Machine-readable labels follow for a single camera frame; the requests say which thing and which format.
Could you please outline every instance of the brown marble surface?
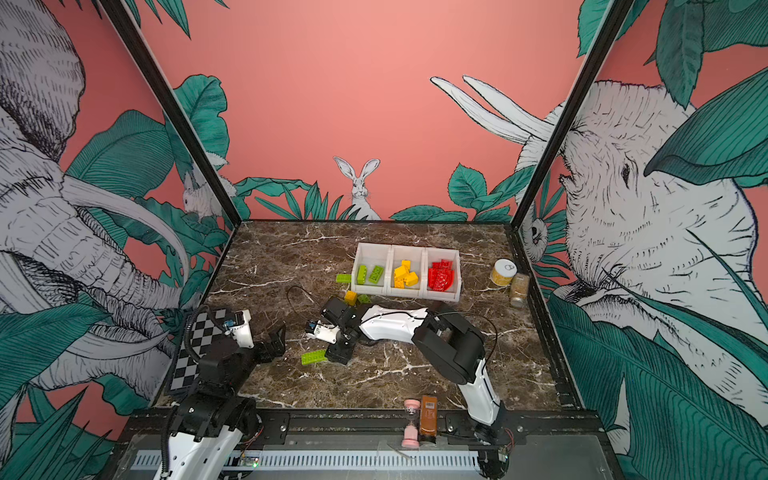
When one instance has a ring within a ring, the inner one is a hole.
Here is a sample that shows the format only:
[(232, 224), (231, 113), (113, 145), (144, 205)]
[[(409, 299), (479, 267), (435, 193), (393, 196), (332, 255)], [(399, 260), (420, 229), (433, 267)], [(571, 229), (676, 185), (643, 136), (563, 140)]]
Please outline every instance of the brown marble surface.
[[(343, 296), (337, 273), (351, 273), (358, 242), (440, 247), (461, 252), (462, 295), (458, 310), (493, 320), (498, 347), (488, 365), (496, 392), (508, 409), (557, 410), (560, 406), (538, 334), (528, 310), (509, 306), (508, 292), (489, 279), (491, 265), (509, 258), (504, 227), (477, 224), (249, 222), (235, 237), (207, 303), (233, 310), (249, 309), (255, 336), (278, 322), (287, 325), (282, 359), (257, 366), (240, 394), (265, 407), (402, 408), (403, 399), (433, 394), (444, 409), (464, 408), (455, 384), (443, 379), (413, 345), (380, 342), (358, 345), (344, 366), (320, 362), (302, 366), (301, 355), (324, 349), (326, 343), (304, 336), (306, 319), (319, 307), (298, 289), (290, 292), (296, 312), (286, 299), (289, 286), (300, 285), (322, 305)], [(389, 308), (419, 308), (432, 300), (371, 296)], [(468, 317), (484, 333), (484, 320)], [(493, 345), (493, 337), (486, 349)]]

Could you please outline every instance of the pink wall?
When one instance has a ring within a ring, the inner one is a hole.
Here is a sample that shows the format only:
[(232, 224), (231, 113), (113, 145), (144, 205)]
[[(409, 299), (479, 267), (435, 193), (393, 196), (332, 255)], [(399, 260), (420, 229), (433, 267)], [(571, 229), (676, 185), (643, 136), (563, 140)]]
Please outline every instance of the pink wall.
[[(351, 182), (333, 156), (358, 174), (379, 158), (366, 186), (382, 219), (416, 204), (462, 210), (447, 192), (459, 163), (481, 171), (489, 189), (514, 170), (520, 146), (472, 122), (430, 77), (461, 85), (471, 75), (544, 117), (567, 97), (583, 59), (579, 4), (566, 0), (227, 5), (188, 2), (190, 39), (138, 2), (142, 33), (171, 85), (192, 74), (222, 82), (230, 165), (221, 173), (232, 182), (317, 180), (331, 199), (346, 195), (343, 209)], [(275, 217), (248, 204), (252, 217)]]

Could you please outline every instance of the white storage bin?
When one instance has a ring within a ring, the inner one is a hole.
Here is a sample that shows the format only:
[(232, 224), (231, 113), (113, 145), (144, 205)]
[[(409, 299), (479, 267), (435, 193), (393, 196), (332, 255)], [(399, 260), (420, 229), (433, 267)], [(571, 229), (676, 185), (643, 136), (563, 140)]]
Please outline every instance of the white storage bin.
[[(442, 248), (426, 247), (425, 249), (425, 262), (424, 273), (424, 286), (422, 291), (422, 298), (441, 300), (443, 302), (458, 302), (458, 296), (462, 291), (462, 268), (459, 262), (458, 250), (446, 250)], [(441, 260), (447, 260), (453, 262), (453, 284), (445, 292), (438, 292), (429, 289), (429, 268), (433, 262), (439, 262)]]
[[(419, 275), (416, 285), (406, 288), (395, 288), (394, 271), (403, 260), (411, 261), (411, 271)], [(445, 292), (430, 290), (427, 285), (429, 267), (432, 262), (449, 260), (453, 262), (453, 284)], [(371, 295), (403, 296), (407, 298), (423, 298), (441, 300), (443, 302), (458, 302), (462, 292), (462, 270), (458, 250), (446, 250), (432, 247), (409, 247), (406, 245), (388, 245), (386, 243), (358, 243), (355, 264), (352, 271), (352, 291)], [(357, 270), (360, 265), (366, 266), (366, 282), (357, 284)], [(384, 273), (379, 282), (374, 285), (368, 278), (377, 265), (384, 267)]]
[[(387, 277), (387, 288), (389, 296), (404, 296), (407, 298), (419, 298), (422, 285), (426, 284), (426, 278), (422, 275), (424, 265), (424, 247), (406, 247), (405, 245), (392, 245), (392, 255), (389, 257), (389, 263), (387, 264), (386, 272), (389, 272)], [(402, 265), (403, 260), (411, 261), (411, 271), (419, 276), (419, 281), (416, 285), (407, 286), (406, 288), (395, 288), (395, 268)]]
[[(387, 293), (387, 269), (386, 266), (392, 256), (392, 245), (381, 243), (358, 243), (357, 254), (355, 255), (355, 265), (352, 269), (352, 291), (357, 293), (367, 293), (369, 295), (389, 295)], [(360, 265), (366, 266), (366, 282), (363, 285), (357, 284), (357, 270)], [(384, 269), (378, 283), (368, 281), (373, 269), (380, 266)]]

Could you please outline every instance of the black metal frame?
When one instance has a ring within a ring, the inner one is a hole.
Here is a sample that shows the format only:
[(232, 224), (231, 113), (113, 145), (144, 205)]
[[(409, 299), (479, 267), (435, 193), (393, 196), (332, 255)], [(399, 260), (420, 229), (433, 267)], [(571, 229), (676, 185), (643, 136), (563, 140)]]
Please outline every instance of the black metal frame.
[(144, 75), (144, 79), (152, 89), (157, 101), (160, 102), (169, 121), (176, 128), (176, 132), (179, 134), (181, 141), (184, 142), (184, 146), (189, 150), (190, 156), (200, 168), (200, 171), (203, 172), (203, 176), (219, 200), (224, 214), (229, 218), (232, 225), (236, 227), (242, 222), (240, 215), (237, 213), (237, 208), (235, 208), (227, 192), (224, 191), (216, 171), (208, 162), (208, 157), (203, 146), (200, 144), (197, 134), (177, 102), (174, 91), (171, 90), (163, 72), (155, 63), (154, 56), (149, 51), (144, 38), (136, 29), (131, 15), (126, 11), (121, 0), (101, 0), (101, 6), (107, 13), (114, 29), (123, 40), (125, 47), (131, 53), (131, 57), (133, 57), (139, 70)]
[(565, 136), (571, 129), (571, 125), (576, 119), (581, 105), (584, 103), (584, 99), (589, 93), (589, 89), (594, 83), (594, 79), (598, 76), (600, 68), (603, 66), (603, 61), (608, 55), (608, 51), (611, 50), (611, 46), (614, 44), (614, 39), (618, 35), (621, 25), (624, 23), (624, 19), (627, 17), (633, 0), (613, 0), (611, 6), (603, 17), (603, 23), (600, 30), (594, 37), (592, 46), (587, 54), (584, 64), (581, 66), (578, 77), (576, 77), (576, 83), (571, 89), (571, 94), (568, 95), (568, 99), (563, 107), (563, 112), (558, 119), (557, 124), (554, 126), (552, 136), (549, 137), (547, 147), (544, 149), (544, 153), (541, 155), (541, 159), (538, 162), (536, 171), (531, 177), (531, 182), (528, 184), (528, 189), (523, 195), (523, 199), (518, 205), (518, 209), (515, 212), (515, 216), (512, 218), (512, 229), (519, 230), (522, 225), (523, 218), (531, 208), (531, 205), (536, 198), (538, 189), (541, 188), (541, 184), (544, 183), (544, 178), (547, 176), (547, 172), (552, 167), (552, 162), (559, 155), (560, 146), (565, 141)]
[[(115, 444), (109, 463), (101, 470), (98, 480), (112, 478), (134, 435), (160, 435), (169, 409), (148, 409), (135, 412)], [(284, 445), (288, 435), (402, 435), (408, 424), (400, 410), (375, 409), (260, 409), (263, 433), (249, 449), (265, 445)], [(466, 410), (439, 410), (437, 428), (452, 445), (467, 445), (469, 450), (496, 450), (498, 445), (480, 445), (462, 437), (472, 421)], [(504, 426), (515, 436), (516, 445), (524, 445), (529, 435), (593, 435), (598, 438), (606, 462), (616, 480), (624, 480), (611, 442), (596, 412), (581, 410), (546, 412), (516, 410), (508, 412)]]

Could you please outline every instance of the green leaf illustration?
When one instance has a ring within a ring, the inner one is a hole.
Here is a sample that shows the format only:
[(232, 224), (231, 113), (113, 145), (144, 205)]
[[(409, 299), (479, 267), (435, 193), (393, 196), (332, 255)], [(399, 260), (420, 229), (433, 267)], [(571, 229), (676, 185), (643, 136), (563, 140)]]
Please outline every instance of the green leaf illustration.
[(343, 195), (339, 195), (339, 198), (336, 199), (335, 202), (333, 202), (333, 205), (331, 206), (330, 212), (328, 212), (328, 220), (336, 220), (336, 212), (339, 211), (339, 204), (341, 204), (341, 199), (344, 198)]
[(533, 172), (535, 170), (535, 165), (521, 168), (509, 177), (506, 177), (504, 180), (502, 180), (500, 184), (496, 185), (494, 189), (491, 190), (491, 194), (495, 194), (497, 192), (503, 192), (503, 194), (498, 199), (496, 199), (494, 204), (492, 204), (489, 208), (501, 205), (505, 201), (519, 194), (524, 188), (528, 186), (528, 184), (531, 183), (531, 177), (533, 177)]
[(429, 218), (430, 222), (465, 222), (467, 214), (465, 212), (443, 212)]
[(768, 68), (695, 111), (648, 162), (696, 185), (768, 173)]
[(460, 207), (471, 208), (475, 198), (484, 197), (487, 193), (488, 187), (485, 185), (483, 174), (458, 164), (448, 182), (448, 195), (453, 203)]
[(104, 387), (101, 398), (111, 404), (118, 415), (130, 415), (134, 410), (146, 409), (149, 406), (149, 400), (136, 395), (136, 392), (118, 376), (110, 373), (100, 376), (95, 382)]
[(634, 0), (634, 2), (632, 2), (632, 6), (627, 13), (627, 17), (621, 26), (621, 30), (619, 30), (619, 35), (616, 37), (617, 40), (623, 37), (625, 33), (627, 33), (629, 27), (631, 27), (632, 24), (634, 24), (634, 21), (637, 20), (637, 17), (643, 13), (645, 5), (648, 5), (648, 0)]
[[(109, 314), (83, 303), (70, 303), (25, 315), (0, 315), (0, 404), (30, 379), (47, 369), (68, 346)], [(35, 346), (32, 356), (20, 356)]]
[(66, 173), (122, 197), (144, 197), (165, 181), (173, 166), (165, 127), (129, 110), (94, 135)]
[(55, 460), (84, 394), (84, 390), (78, 393), (24, 440), (3, 465), (0, 480), (31, 480), (41, 477)]
[(571, 266), (570, 266), (570, 265), (568, 265), (566, 262), (564, 262), (563, 260), (560, 260), (560, 259), (559, 259), (559, 258), (557, 258), (557, 257), (553, 257), (552, 255), (544, 255), (544, 256), (541, 258), (541, 262), (542, 262), (542, 263), (548, 263), (549, 265), (559, 265), (559, 266), (564, 266), (565, 268), (567, 268), (567, 269), (569, 269), (569, 270), (571, 269)]
[(768, 46), (768, 1), (758, 0), (752, 8), (734, 13), (725, 1), (704, 5), (704, 51), (718, 51), (731, 45)]
[(598, 33), (605, 9), (611, 0), (584, 0), (578, 13), (578, 56), (586, 54)]
[(472, 219), (473, 222), (509, 222), (511, 217), (509, 216), (509, 207), (495, 208), (493, 210), (486, 210), (475, 215)]
[(639, 475), (649, 480), (768, 475), (768, 432), (677, 357), (632, 328), (592, 322), (581, 308), (554, 295), (548, 307), (585, 406), (596, 409), (606, 425), (616, 418), (624, 380), (631, 464)]
[(539, 275), (546, 276), (548, 278), (568, 278), (568, 274), (566, 272), (555, 266), (534, 265), (533, 270), (536, 270), (536, 273)]
[(565, 243), (550, 243), (547, 245), (547, 249), (544, 251), (544, 253), (552, 254), (565, 251), (568, 251), (568, 245)]
[(656, 43), (656, 66), (670, 96), (687, 107), (694, 92), (704, 46), (704, 6), (686, 3), (675, 6), (668, 2), (661, 16)]
[[(216, 77), (194, 75), (187, 77), (174, 92), (205, 151), (226, 158), (230, 135), (226, 121), (220, 116), (221, 112), (227, 109), (227, 96), (221, 87), (221, 81)], [(173, 148), (179, 177), (184, 181), (187, 173), (192, 172), (192, 157), (167, 116), (165, 128)]]
[(435, 215), (444, 212), (445, 210), (440, 207), (435, 207), (434, 205), (416, 205), (400, 210), (389, 218), (401, 222), (425, 222)]
[(300, 218), (295, 217), (292, 213), (280, 207), (279, 205), (275, 205), (268, 200), (264, 200), (263, 198), (259, 198), (259, 197), (255, 197), (255, 198), (257, 202), (264, 205), (267, 209), (273, 211), (274, 213), (280, 215), (282, 218), (287, 218), (288, 220), (301, 220)]
[[(148, 198), (146, 200), (144, 198), (137, 198), (134, 201), (157, 215), (171, 229), (173, 229), (181, 240), (181, 243), (184, 245), (184, 249), (187, 251), (188, 255), (195, 255), (200, 252), (218, 255), (218, 252), (214, 250), (213, 247), (206, 247), (205, 240), (207, 235), (210, 235), (219, 229), (216, 228), (216, 230), (214, 230), (208, 223), (200, 223), (197, 214), (188, 214), (184, 212), (184, 210), (176, 208), (168, 202), (163, 202), (161, 204), (154, 198)], [(109, 216), (112, 217), (112, 220), (114, 220), (119, 227), (124, 228), (131, 238), (135, 238), (146, 245), (157, 243), (163, 251), (167, 251), (167, 248), (170, 248), (170, 244), (167, 240), (142, 222), (111, 212), (109, 213)]]
[(249, 197), (254, 190), (269, 195), (270, 197), (279, 197), (287, 188), (295, 190), (301, 188), (309, 190), (310, 186), (301, 180), (281, 180), (278, 178), (248, 177), (235, 184), (238, 197)]
[(281, 185), (283, 187), (283, 193), (286, 195), (286, 200), (288, 201), (288, 207), (290, 207), (291, 211), (295, 216), (298, 218), (301, 218), (301, 209), (299, 208), (299, 202), (296, 201), (296, 198), (293, 196), (293, 194), (288, 190), (285, 186), (285, 184)]
[(171, 17), (176, 25), (179, 25), (187, 37), (190, 36), (190, 26), (187, 21), (187, 13), (184, 11), (183, 0), (157, 0), (157, 3), (163, 7), (168, 16)]
[(240, 215), (240, 219), (248, 220), (250, 218), (250, 208), (245, 204), (245, 199), (242, 197), (232, 197), (232, 203), (235, 204), (237, 214)]

